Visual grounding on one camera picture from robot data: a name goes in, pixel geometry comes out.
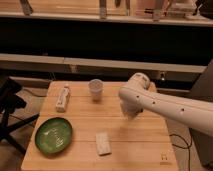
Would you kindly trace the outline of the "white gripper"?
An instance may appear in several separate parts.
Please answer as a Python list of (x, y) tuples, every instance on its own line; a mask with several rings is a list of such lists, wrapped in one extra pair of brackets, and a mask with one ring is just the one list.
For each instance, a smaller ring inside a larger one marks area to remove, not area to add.
[(126, 106), (124, 103), (121, 104), (121, 111), (128, 120), (133, 120), (137, 115), (137, 111), (135, 109), (130, 106)]

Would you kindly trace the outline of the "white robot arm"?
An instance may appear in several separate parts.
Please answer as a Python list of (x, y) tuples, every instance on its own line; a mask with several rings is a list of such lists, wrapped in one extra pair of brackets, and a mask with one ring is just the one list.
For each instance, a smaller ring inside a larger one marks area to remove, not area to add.
[(133, 118), (146, 109), (213, 137), (213, 103), (151, 92), (149, 87), (149, 77), (135, 73), (119, 89), (125, 115)]

